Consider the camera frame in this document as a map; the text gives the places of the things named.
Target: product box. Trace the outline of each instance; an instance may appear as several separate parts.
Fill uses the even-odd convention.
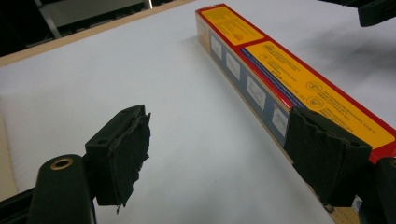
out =
[[[290,111],[300,107],[371,146],[371,163],[396,156],[393,128],[228,6],[201,8],[195,15],[199,41],[281,148]],[[329,211],[337,223],[359,223],[350,207]]]

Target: white table surface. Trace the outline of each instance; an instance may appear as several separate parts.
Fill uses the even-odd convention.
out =
[[[361,28],[355,8],[224,0],[396,127],[396,19]],[[123,108],[152,113],[150,158],[125,208],[99,223],[332,223],[196,38],[193,3],[0,68],[0,112],[19,191]]]

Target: metal ring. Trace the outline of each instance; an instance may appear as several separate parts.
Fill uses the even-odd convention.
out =
[[[51,170],[62,170],[73,164],[73,159],[71,158],[60,158],[59,160],[52,163],[50,166]]]

